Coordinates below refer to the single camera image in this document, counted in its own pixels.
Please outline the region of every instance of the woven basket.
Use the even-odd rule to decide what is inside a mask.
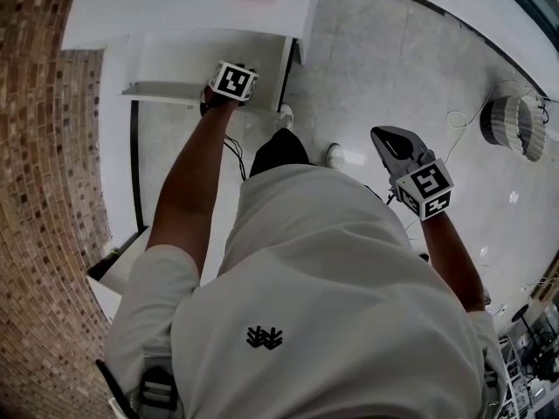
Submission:
[[[488,143],[512,149],[530,161],[542,158],[543,111],[532,97],[506,97],[488,103],[481,111],[480,128]]]

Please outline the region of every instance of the white t-shirt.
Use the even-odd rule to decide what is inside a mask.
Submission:
[[[491,316],[466,313],[392,210],[339,172],[244,182],[220,273],[200,287],[169,245],[137,259],[105,350],[123,391],[169,331],[186,417],[475,419],[484,355],[502,384]]]

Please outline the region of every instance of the brick wall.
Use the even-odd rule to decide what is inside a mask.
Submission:
[[[0,410],[108,417],[107,322],[86,269],[108,239],[102,52],[61,52],[72,0],[0,0]]]

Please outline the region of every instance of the white sneaker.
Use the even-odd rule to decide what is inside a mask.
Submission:
[[[280,129],[287,129],[293,131],[293,110],[288,104],[282,104],[276,120],[276,132]]]
[[[332,143],[326,152],[326,167],[339,170],[346,163],[346,155],[343,153],[342,146]]]

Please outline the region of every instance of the concrete floor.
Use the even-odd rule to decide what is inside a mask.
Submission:
[[[328,144],[339,142],[348,163],[342,172],[386,199],[388,174],[369,138],[373,126],[413,130],[447,159],[455,183],[449,215],[473,257],[493,309],[505,331],[526,303],[521,290],[535,282],[557,252],[559,179],[544,158],[529,163],[512,151],[486,143],[478,122],[460,126],[494,96],[526,94],[528,82],[481,38],[452,17],[411,0],[320,0],[308,61],[293,64],[285,102],[295,114],[294,131],[319,162]],[[197,107],[140,104],[140,178],[145,222],[151,224],[162,182],[199,119]],[[270,123],[243,113],[229,135],[245,150],[250,169],[258,148],[273,134]],[[203,281],[213,279],[234,222],[241,180],[237,158],[224,152],[210,252]],[[414,248],[424,251],[415,216],[393,202]]]

